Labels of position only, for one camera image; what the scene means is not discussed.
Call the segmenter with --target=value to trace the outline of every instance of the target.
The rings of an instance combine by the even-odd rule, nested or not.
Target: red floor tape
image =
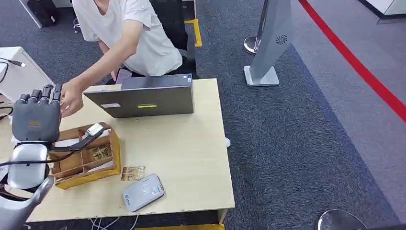
[[[406,106],[392,92],[389,91],[345,46],[339,37],[329,28],[323,19],[317,14],[315,9],[307,0],[299,0],[303,8],[307,11],[310,17],[315,21],[320,30],[326,35],[330,42],[349,62],[355,71],[367,82],[367,84],[390,106],[395,113],[406,122]]]

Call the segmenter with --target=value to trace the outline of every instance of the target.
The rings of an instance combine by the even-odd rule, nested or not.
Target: yellow tape
[[[222,224],[181,225],[173,227],[145,228],[139,230],[225,230]]]
[[[185,23],[192,23],[193,30],[194,30],[194,37],[196,43],[194,44],[195,47],[202,47],[202,38],[200,37],[200,28],[199,28],[199,21],[197,19],[187,20]]]

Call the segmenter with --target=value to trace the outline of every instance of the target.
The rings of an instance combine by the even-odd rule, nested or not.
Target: human arm
[[[110,49],[103,41],[98,41],[97,44],[99,45],[100,50],[103,52],[103,54],[106,54],[107,51],[109,51],[109,49]],[[118,66],[115,70],[113,70],[111,72],[111,75],[112,75],[112,78],[114,79],[114,81],[117,80],[117,72],[118,72],[119,68],[120,68],[120,66]]]
[[[124,20],[121,38],[94,65],[65,83],[62,88],[62,116],[69,116],[83,107],[82,93],[89,86],[116,70],[131,55],[136,53],[143,24],[135,20]]]

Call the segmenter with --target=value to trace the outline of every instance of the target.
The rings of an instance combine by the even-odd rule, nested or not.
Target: white t-shirt
[[[124,20],[144,25],[136,54],[124,65],[145,76],[160,76],[182,65],[179,50],[166,36],[149,0],[110,0],[105,15],[101,15],[94,0],[73,0],[83,38],[89,42],[102,40],[112,47],[121,37]]]

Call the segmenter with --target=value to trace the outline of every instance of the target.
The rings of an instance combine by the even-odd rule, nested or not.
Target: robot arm
[[[19,141],[10,161],[0,163],[0,223],[2,230],[18,230],[29,218],[53,186],[55,178],[49,175],[47,163],[61,161],[81,150],[104,129],[96,123],[86,131],[86,138],[68,147],[54,147],[59,138],[61,85],[34,90],[31,96],[22,94],[14,104],[12,133]],[[71,151],[57,160],[47,160],[50,150]],[[7,191],[11,188],[30,192],[30,198],[19,197]]]

